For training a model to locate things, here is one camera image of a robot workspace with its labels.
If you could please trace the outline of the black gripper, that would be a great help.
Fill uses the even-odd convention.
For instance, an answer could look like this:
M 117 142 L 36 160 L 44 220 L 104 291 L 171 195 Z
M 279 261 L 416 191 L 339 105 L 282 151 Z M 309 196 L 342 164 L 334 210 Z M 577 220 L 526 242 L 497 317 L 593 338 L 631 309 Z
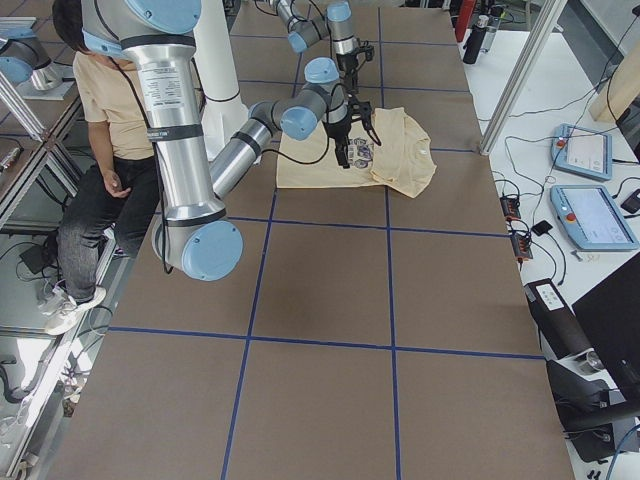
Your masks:
M 349 119 L 342 119 L 334 123 L 325 122 L 324 129 L 327 137 L 334 141 L 334 151 L 338 165 L 342 168 L 349 168 L 348 147 L 351 121 Z
M 336 54 L 336 63 L 340 71 L 342 83 L 347 90 L 358 89 L 359 61 L 356 54 Z

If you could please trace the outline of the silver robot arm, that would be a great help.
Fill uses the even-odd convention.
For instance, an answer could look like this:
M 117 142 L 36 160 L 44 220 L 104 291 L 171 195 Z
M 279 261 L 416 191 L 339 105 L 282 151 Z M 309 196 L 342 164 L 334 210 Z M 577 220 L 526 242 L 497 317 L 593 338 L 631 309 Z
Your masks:
M 355 34 L 352 10 L 348 1 L 330 3 L 324 13 L 305 17 L 293 1 L 274 0 L 266 4 L 285 25 L 292 50 L 302 54 L 321 40 L 328 39 L 347 92 L 359 92 L 358 78 L 362 65 L 372 61 L 374 47 Z
M 302 141 L 323 126 L 345 149 L 352 111 L 338 66 L 316 58 L 296 96 L 248 108 L 221 2 L 86 1 L 82 15 L 89 49 L 131 61 L 138 72 L 161 175 L 157 255 L 197 280 L 225 277 L 243 239 L 226 217 L 224 198 L 273 137 Z

